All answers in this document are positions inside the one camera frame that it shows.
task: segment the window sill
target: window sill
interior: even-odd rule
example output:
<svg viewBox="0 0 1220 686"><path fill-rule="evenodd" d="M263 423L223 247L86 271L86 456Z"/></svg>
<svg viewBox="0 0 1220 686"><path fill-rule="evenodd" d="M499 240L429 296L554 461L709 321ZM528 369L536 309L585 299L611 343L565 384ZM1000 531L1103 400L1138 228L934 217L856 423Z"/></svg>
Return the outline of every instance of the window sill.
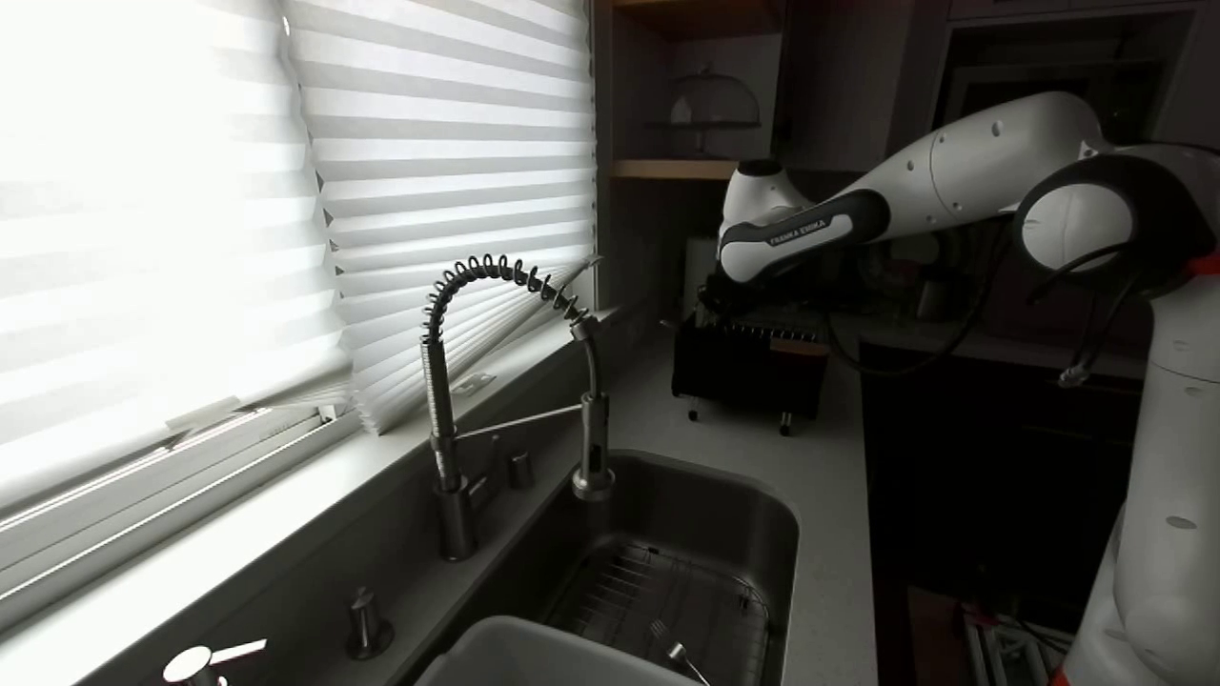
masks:
<svg viewBox="0 0 1220 686"><path fill-rule="evenodd" d="M536 322L499 343L463 374L481 379L463 384L467 393L455 393L455 410L472 410L560 348L569 348L565 322ZM354 419L341 419L333 429L345 435L293 471L254 486L188 533L142 552L128 567L101 575L7 633L0 640L0 683L83 683L238 567L284 545L305 520L418 449L425 443L425 415L416 410L382 439L362 435Z"/></svg>

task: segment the faucet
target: faucet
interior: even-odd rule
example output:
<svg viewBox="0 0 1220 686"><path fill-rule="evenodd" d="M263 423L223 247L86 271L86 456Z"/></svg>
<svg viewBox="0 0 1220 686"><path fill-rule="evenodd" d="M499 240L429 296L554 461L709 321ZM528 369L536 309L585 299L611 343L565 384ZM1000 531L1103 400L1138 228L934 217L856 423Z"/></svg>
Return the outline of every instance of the faucet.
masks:
<svg viewBox="0 0 1220 686"><path fill-rule="evenodd" d="M458 429L455 405L451 405L443 321L444 321L455 294L467 283L481 283L481 278L499 278L499 283L522 284L522 289L536 294L545 303L554 303L570 322L570 337L582 348L582 369L585 369L585 387L582 387L578 405L536 410L536 415L519 415L519 419L505 419L495 425ZM611 499L611 491L613 491L613 468L606 456L611 397L601 393L601 362L599 362L599 348L592 334L594 322L599 321L578 313L570 294L560 294L557 284L549 284L549 278L536 278L536 265L527 271L522 260L505 264L505 254L499 254L499 260L467 254L467 260L458 260L451 271L443 271L443 278L435 283L425 321L421 321L418 355L421 355L421 379L425 379L429 464L435 464L435 480L438 480L443 555L444 561L463 561L476 550L467 480L462 475L462 464L458 464L462 439L495 435L495 429L512 429L512 425L527 425L527 423L578 410L582 456L570 471L570 495L582 503Z"/></svg>
<svg viewBox="0 0 1220 686"><path fill-rule="evenodd" d="M237 665L260 651L265 651L265 640L249 640L249 642L231 642L221 651L213 651L205 642L191 642L175 658L162 663L160 678L169 686L227 686L227 678L217 669Z"/></svg>

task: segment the faucet handle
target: faucet handle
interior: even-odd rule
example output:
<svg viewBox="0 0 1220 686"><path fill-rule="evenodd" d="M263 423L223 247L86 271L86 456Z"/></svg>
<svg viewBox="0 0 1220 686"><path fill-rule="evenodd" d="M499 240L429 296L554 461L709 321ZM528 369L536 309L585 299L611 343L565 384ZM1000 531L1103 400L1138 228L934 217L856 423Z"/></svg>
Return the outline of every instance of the faucet handle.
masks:
<svg viewBox="0 0 1220 686"><path fill-rule="evenodd" d="M378 593L369 586L357 586L352 604L345 604L352 635L345 635L345 655L352 658L372 658L387 647L394 623L378 604Z"/></svg>
<svg viewBox="0 0 1220 686"><path fill-rule="evenodd" d="M512 449L502 456L502 464L505 464L505 486L513 486L513 491L533 486L533 452L528 449Z"/></svg>
<svg viewBox="0 0 1220 686"><path fill-rule="evenodd" d="M227 678L217 674L217 665L238 663L238 658L260 655L260 651L265 651L265 640L249 640L249 642L231 642L231 647L221 647L221 651L213 651L205 642L191 642L175 658L162 663L160 678L169 686L177 686L177 683L183 686L227 686Z"/></svg>

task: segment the stainless steel sink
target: stainless steel sink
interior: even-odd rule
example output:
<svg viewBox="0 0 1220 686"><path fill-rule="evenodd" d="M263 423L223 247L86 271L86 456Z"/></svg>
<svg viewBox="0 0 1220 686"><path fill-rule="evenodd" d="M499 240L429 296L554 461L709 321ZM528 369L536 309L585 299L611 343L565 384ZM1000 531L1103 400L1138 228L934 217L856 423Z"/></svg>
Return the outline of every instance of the stainless steel sink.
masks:
<svg viewBox="0 0 1220 686"><path fill-rule="evenodd" d="M686 686L682 674L522 616L485 616L429 658L418 686Z"/></svg>
<svg viewBox="0 0 1220 686"><path fill-rule="evenodd" d="M712 686L777 686L795 517L732 475L649 452L611 464L613 499L560 486L402 683L472 621L513 614Z"/></svg>

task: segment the window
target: window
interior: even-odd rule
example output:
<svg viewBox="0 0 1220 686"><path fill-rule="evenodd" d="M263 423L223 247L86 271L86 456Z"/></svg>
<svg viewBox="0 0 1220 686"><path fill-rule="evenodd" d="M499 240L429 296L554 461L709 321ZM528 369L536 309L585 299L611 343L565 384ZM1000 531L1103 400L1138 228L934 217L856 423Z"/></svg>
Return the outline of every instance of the window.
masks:
<svg viewBox="0 0 1220 686"><path fill-rule="evenodd" d="M296 384L402 415L444 264L585 264L582 12L0 7L0 623L315 449ZM458 296L455 365L528 303Z"/></svg>
<svg viewBox="0 0 1220 686"><path fill-rule="evenodd" d="M289 0L322 176L354 405L385 429L421 397L418 321L463 254L569 278L592 254L594 92L582 0ZM444 317L467 362L533 299L467 284Z"/></svg>

